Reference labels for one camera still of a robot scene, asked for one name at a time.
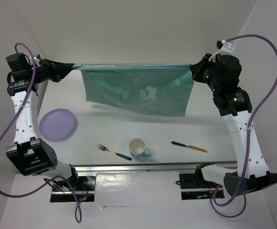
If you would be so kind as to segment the teal green cloth napkin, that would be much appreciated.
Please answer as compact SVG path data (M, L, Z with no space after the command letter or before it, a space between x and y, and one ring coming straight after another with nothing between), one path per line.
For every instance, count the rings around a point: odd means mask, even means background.
M86 100L142 115L183 117L194 81L190 64L75 64Z

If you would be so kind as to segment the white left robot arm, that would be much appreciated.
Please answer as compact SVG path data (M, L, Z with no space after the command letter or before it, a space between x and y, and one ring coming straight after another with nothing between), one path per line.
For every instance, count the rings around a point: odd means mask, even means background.
M55 150L41 139L38 123L38 86L51 80L64 79L73 69L71 63L36 58L29 62L23 53L6 58L11 69L7 76L7 92L15 108L16 132L13 145L6 149L7 158L24 176L63 176L63 185L75 190L80 178L75 168L57 158Z

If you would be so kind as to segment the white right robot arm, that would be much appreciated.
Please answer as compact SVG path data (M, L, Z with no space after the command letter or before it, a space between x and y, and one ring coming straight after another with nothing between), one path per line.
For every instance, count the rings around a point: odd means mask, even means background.
M213 182L223 186L229 195L237 196L260 191L277 183L277 173L266 164L250 120L253 112L248 93L238 86L242 70L232 55L207 53L197 64L191 65L192 78L205 83L213 93L213 101L224 119L232 138L237 170L213 163L197 166L194 182L205 187Z

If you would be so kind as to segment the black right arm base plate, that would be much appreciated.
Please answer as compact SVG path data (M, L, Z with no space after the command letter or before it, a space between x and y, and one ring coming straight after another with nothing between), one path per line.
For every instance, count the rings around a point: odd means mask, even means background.
M208 181L198 181L195 174L179 174L176 185L181 188L182 200L210 199L218 184Z

